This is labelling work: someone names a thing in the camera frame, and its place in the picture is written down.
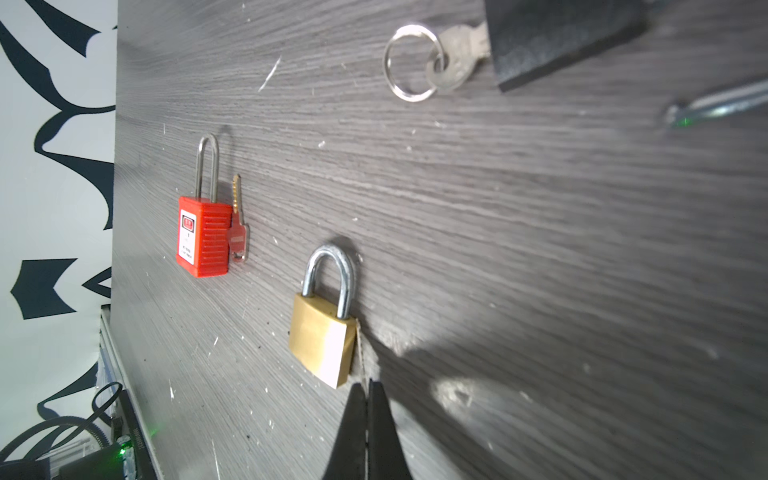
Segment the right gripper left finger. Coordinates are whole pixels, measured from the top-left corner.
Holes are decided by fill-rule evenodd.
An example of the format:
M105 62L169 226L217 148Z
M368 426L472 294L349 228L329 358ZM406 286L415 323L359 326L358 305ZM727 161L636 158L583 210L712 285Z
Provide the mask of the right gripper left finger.
M323 479L362 480L367 475L367 396L360 383L349 392Z

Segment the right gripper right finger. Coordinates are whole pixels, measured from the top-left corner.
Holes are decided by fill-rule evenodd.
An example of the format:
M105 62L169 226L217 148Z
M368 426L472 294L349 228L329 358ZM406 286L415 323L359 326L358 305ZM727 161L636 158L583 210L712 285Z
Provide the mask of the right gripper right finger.
M367 478L412 480L384 386L368 383Z

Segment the small silver padlock key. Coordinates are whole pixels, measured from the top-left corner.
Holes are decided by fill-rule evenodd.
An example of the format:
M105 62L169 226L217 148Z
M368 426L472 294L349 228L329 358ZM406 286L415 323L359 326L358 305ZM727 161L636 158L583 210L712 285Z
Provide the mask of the small silver padlock key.
M361 330L356 332L356 348L355 348L355 362L356 362L356 377L364 386L368 385L369 375L366 371L366 340L365 335Z

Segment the large brass padlock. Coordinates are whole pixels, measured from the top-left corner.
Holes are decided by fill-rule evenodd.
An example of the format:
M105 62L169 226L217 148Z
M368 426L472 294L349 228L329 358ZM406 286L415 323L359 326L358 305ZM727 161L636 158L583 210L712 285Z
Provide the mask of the large brass padlock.
M330 258L340 274L338 301L314 291L321 261ZM346 383L356 344L356 318L350 315L356 277L349 256L337 245L319 246L309 257L302 291L294 297L289 349L306 370L331 388Z

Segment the silver brass key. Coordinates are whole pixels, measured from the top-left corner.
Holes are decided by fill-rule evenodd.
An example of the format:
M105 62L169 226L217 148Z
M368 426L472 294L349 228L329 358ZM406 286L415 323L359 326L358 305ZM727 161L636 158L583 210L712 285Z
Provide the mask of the silver brass key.
M236 174L232 181L232 222L228 232L230 256L235 263L244 263L248 259L249 234L242 212L241 176Z

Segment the red padlock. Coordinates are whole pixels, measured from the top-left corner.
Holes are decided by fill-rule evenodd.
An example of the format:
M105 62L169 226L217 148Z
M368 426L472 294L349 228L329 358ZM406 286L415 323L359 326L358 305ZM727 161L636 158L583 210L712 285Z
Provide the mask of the red padlock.
M206 147L211 147L210 197L202 196ZM195 278L226 275L229 271L228 232L233 207L218 201L219 144L215 135L205 134L196 154L194 194L178 201L176 261Z

